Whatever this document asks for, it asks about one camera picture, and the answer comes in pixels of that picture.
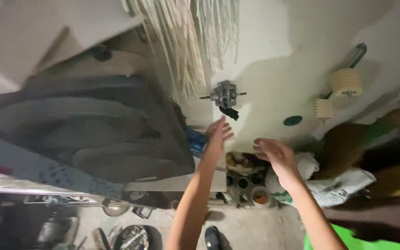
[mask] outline forearm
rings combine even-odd
[[[296,203],[297,210],[315,250],[347,250],[304,183],[290,195]]]
[[[193,250],[197,247],[216,166],[217,161],[207,155],[200,161],[175,213],[167,250]]]

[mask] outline hand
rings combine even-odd
[[[272,169],[285,190],[291,193],[305,185],[291,148],[276,139],[257,138],[254,143],[258,145],[253,146],[259,152],[256,156],[271,162]]]
[[[222,116],[206,130],[209,140],[205,155],[217,162],[223,155],[223,143],[234,136],[234,133],[231,132],[232,128],[229,126],[229,123],[225,123],[225,121],[225,116]]]

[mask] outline black shoe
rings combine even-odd
[[[215,226],[210,226],[204,232],[204,242],[208,250],[222,250],[220,231]]]

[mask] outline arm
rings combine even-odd
[[[181,198],[172,223],[166,250],[194,250],[200,236],[214,171],[223,155],[223,142],[231,138],[231,128],[223,116],[208,128],[210,139],[191,182]]]
[[[325,218],[311,191],[300,176],[294,152],[275,139],[258,138],[254,150],[262,160],[271,162],[282,187],[289,192],[302,217],[311,244],[316,250],[347,250],[347,247]]]

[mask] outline concrete floor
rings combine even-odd
[[[223,233],[232,250],[303,249],[305,230],[299,219],[297,210],[292,206],[281,209],[236,209],[211,208],[213,211],[203,225],[197,244],[198,250],[205,250],[204,232],[208,226],[215,225]],[[142,219],[130,209],[119,217],[108,217],[99,207],[80,208],[80,227],[75,244],[78,245],[87,236],[83,250],[95,249],[91,236],[97,227],[108,234],[115,224],[125,228],[129,225],[151,225],[161,234],[162,248],[166,247],[174,211],[154,210],[149,219]]]

